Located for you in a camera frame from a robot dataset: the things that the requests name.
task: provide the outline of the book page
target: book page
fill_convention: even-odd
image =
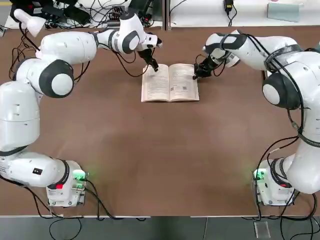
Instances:
[[[141,102],[147,101],[170,101],[169,67],[167,65],[159,64],[157,72],[149,66],[142,75]]]
[[[193,80],[194,66],[173,64],[169,67],[169,87],[171,101],[198,101],[198,83]]]

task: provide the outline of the green light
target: green light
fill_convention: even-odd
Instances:
[[[77,181],[85,181],[87,179],[87,174],[84,171],[77,169],[73,171],[73,178]]]
[[[259,168],[258,170],[254,171],[254,178],[257,180],[264,180],[267,174],[267,170],[265,168]]]

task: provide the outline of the brown table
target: brown table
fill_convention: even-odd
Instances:
[[[255,36],[292,37],[304,48],[320,39],[320,27],[240,29]],[[210,34],[232,30],[155,28],[164,45],[154,56],[161,64],[193,64]],[[9,80],[11,49],[20,36],[13,30],[0,38],[2,82]],[[138,58],[127,68],[139,74],[144,65]],[[30,149],[77,161],[115,215],[256,215],[251,171],[271,143],[295,134],[286,111],[264,99],[261,83],[261,72],[242,63],[199,81],[199,102],[141,103],[141,77],[128,76],[114,54],[99,50],[69,97],[42,100],[41,136]],[[290,155],[296,147],[279,154]],[[37,214],[26,190],[3,181],[0,189],[0,215]],[[46,200],[45,189],[37,193]],[[288,215],[306,215],[313,204],[304,194],[296,202]],[[85,206],[69,211],[95,215],[95,199],[88,195]],[[279,212],[278,207],[262,208],[263,214]]]

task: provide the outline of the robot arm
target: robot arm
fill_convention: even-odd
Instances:
[[[211,71],[224,62],[226,67],[233,67],[242,61],[253,69],[271,72],[262,83],[268,102],[287,110],[303,104],[303,135],[298,134],[302,140],[295,154],[269,159],[270,164],[264,160],[255,172],[259,173],[257,192],[261,202],[285,206],[291,203],[295,189],[306,194],[320,190],[320,53],[303,51],[289,37],[255,39],[237,30],[212,34],[203,47],[208,57],[194,64],[194,79],[211,76]]]
[[[257,37],[256,39],[270,53],[297,44],[294,39],[284,36]],[[208,57],[202,63],[195,64],[194,79],[211,76],[211,71],[224,61],[227,68],[234,67],[242,61],[253,69],[267,70],[265,59],[268,55],[260,52],[250,37],[241,34],[238,30],[230,34],[212,34],[202,50],[208,54]]]
[[[98,48],[105,48],[121,54],[138,54],[158,70],[157,61],[152,57],[152,48],[161,47],[162,41],[154,34],[146,33],[134,13],[125,13],[120,17],[120,28],[106,28],[98,32],[58,32],[45,36],[36,57],[42,60],[60,59],[70,65],[91,61]]]
[[[37,22],[37,18],[20,9],[15,14],[21,21],[32,20],[33,26]],[[156,35],[144,32],[139,18],[131,13],[121,17],[119,30],[59,32],[45,36],[36,57],[21,61],[13,81],[0,85],[1,177],[26,186],[46,187],[50,206],[73,207],[83,202],[86,174],[79,164],[26,149],[40,135],[40,101],[43,96],[67,97],[74,88],[72,65],[91,61],[98,48],[124,54],[137,49],[157,71],[151,49],[161,45]]]

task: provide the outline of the power adapter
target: power adapter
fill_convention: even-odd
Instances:
[[[224,0],[224,11],[229,16],[229,13],[232,10],[232,6],[234,4],[234,0]]]

